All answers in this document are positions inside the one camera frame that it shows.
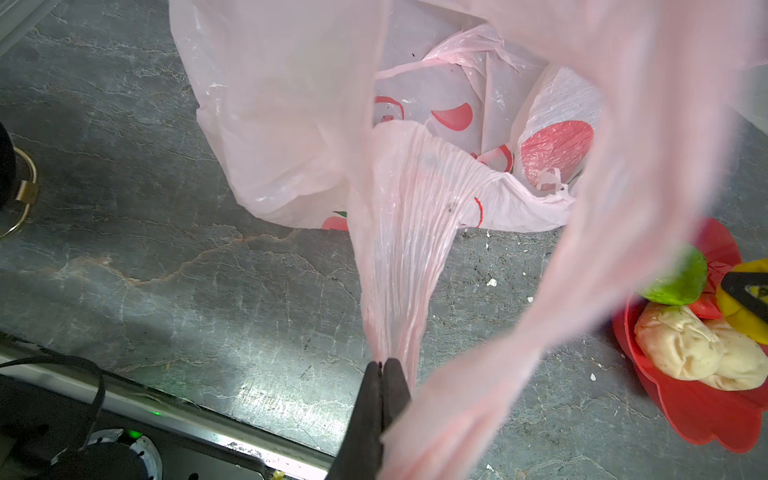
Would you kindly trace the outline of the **red flower-shaped plate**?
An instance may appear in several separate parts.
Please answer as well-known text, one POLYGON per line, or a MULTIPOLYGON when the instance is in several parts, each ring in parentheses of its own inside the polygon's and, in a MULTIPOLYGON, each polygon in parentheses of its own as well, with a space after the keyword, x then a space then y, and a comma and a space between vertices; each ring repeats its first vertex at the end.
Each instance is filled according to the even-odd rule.
MULTIPOLYGON (((708 218, 693 241, 707 261, 733 267, 742 262, 736 241, 719 221, 708 218)), ((612 328, 623 353, 650 398, 672 428, 686 441, 705 445, 718 441, 734 453, 750 451, 757 443, 762 413, 767 410, 767 386, 747 391, 721 391, 699 381, 681 381, 659 371, 635 340, 634 327, 647 301, 634 296, 612 318, 612 328)))

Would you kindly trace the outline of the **pink plastic bag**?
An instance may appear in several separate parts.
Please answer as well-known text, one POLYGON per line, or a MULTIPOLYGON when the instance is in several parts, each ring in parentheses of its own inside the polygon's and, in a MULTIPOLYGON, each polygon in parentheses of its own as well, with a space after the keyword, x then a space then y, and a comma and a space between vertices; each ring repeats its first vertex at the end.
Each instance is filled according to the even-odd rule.
POLYGON ((601 116, 574 196, 534 196, 408 120, 374 122, 387 1, 173 1, 197 119, 253 215, 348 228, 364 330, 418 374, 457 229, 562 227, 515 327, 436 370, 383 435, 381 479, 464 479, 542 355, 671 268, 727 168, 730 106, 766 30, 762 1, 450 1, 593 85, 601 116))

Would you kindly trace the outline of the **red fake fruit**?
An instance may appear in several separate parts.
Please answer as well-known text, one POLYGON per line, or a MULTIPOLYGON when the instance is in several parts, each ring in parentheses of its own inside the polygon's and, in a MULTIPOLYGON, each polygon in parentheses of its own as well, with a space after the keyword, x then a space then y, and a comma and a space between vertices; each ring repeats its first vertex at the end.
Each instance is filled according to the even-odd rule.
POLYGON ((699 298, 689 305, 690 310, 701 320, 717 320, 722 313, 717 305, 716 291, 724 276, 733 266, 721 261, 708 262, 708 275, 699 298))

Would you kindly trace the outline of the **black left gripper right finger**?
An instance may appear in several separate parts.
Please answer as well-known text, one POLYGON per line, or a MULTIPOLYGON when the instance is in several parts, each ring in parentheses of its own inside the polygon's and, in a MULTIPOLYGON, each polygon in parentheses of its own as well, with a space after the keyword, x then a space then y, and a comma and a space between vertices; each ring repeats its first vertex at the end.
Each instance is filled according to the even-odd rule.
POLYGON ((381 369, 382 431, 401 415, 411 400, 409 385, 401 362, 389 358, 381 369))

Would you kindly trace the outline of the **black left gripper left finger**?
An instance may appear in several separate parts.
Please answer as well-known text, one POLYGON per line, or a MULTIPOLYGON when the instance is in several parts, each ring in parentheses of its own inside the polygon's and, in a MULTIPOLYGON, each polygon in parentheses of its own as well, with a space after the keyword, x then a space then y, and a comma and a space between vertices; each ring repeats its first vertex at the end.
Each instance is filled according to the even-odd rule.
POLYGON ((382 365, 370 362, 365 370, 346 433, 326 475, 327 480, 374 480, 381 466, 383 446, 382 365))

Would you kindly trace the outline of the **yellow fake round fruit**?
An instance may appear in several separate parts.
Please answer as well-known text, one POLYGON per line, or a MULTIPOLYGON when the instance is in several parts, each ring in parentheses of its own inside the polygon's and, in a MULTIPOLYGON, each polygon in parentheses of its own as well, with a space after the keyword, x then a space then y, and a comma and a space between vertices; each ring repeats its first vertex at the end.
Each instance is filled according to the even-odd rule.
POLYGON ((767 344, 767 259, 735 266, 718 286, 716 301, 732 328, 767 344))

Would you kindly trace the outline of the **beige fake bun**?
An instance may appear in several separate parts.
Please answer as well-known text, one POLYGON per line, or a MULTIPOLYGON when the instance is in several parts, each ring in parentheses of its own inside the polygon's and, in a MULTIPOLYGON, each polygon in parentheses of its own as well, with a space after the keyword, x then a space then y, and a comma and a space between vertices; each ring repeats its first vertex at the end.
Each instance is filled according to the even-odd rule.
POLYGON ((718 369, 701 383, 721 391, 747 391, 761 387, 767 379, 767 355, 747 335, 723 319, 705 325, 720 339, 724 355, 718 369))
POLYGON ((648 303, 634 333, 651 363, 681 381, 714 374, 725 354, 723 342, 687 306, 648 303))

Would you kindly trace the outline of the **green fake fruit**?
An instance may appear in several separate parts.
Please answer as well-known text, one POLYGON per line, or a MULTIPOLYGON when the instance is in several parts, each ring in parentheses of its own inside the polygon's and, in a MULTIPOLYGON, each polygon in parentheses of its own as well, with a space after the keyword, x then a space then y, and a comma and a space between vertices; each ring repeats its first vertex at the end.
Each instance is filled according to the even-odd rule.
POLYGON ((663 305, 689 305, 702 294, 707 284, 708 262, 695 246, 686 244, 673 267, 637 291, 644 299, 663 305))

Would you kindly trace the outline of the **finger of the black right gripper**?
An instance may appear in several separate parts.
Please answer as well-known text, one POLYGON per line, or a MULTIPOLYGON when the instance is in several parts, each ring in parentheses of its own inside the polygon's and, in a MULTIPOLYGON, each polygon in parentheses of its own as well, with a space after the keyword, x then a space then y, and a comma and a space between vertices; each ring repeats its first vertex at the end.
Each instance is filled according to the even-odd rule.
POLYGON ((746 312, 763 323, 767 322, 767 301, 760 296, 767 291, 766 272, 736 272, 725 275, 720 287, 746 312))

